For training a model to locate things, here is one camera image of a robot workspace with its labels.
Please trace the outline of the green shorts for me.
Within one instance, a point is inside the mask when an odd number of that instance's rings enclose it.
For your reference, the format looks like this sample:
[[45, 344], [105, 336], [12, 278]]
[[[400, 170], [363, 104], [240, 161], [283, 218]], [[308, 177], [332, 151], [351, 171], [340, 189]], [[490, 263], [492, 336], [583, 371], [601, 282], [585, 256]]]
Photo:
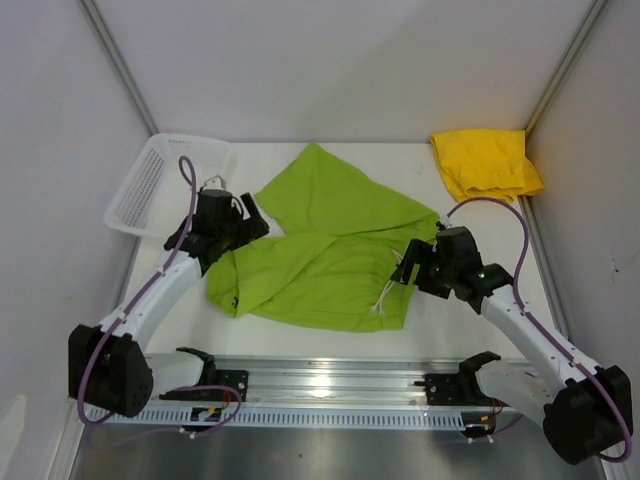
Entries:
[[434, 239], [437, 212], [307, 145], [255, 200], [283, 233], [225, 254], [207, 300], [231, 317], [373, 333], [403, 328], [413, 295], [390, 277], [413, 239]]

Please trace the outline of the yellow shorts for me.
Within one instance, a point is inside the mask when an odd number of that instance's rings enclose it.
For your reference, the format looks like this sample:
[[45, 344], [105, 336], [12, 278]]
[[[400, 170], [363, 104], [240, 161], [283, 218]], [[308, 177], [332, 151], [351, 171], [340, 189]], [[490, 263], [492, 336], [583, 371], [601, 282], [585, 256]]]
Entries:
[[433, 134], [430, 143], [443, 183], [458, 202], [489, 197], [512, 203], [544, 189], [526, 156], [523, 130], [444, 131]]

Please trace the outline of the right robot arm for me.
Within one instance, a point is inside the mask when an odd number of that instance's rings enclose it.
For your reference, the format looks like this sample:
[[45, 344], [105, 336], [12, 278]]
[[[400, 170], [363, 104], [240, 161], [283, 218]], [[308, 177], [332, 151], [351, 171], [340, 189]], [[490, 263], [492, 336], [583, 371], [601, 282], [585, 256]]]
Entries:
[[442, 228], [434, 243], [413, 239], [390, 277], [447, 299], [455, 296], [497, 327], [532, 372], [490, 351], [459, 364], [456, 389], [468, 403], [499, 400], [539, 425], [565, 462], [594, 456], [622, 463], [633, 443], [631, 382], [618, 366], [604, 368], [557, 330], [541, 324], [501, 265], [484, 264], [465, 227]]

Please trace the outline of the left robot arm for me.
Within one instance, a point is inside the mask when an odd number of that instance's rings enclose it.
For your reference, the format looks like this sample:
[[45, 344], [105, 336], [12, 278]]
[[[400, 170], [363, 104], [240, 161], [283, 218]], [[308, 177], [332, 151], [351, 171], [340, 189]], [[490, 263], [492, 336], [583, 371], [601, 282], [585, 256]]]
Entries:
[[202, 188], [192, 194], [187, 216], [140, 290], [97, 325], [79, 325], [69, 335], [68, 393], [77, 407], [132, 418], [155, 398], [209, 398], [218, 377], [213, 355], [190, 347], [149, 354], [146, 348], [215, 263], [268, 231], [250, 193]]

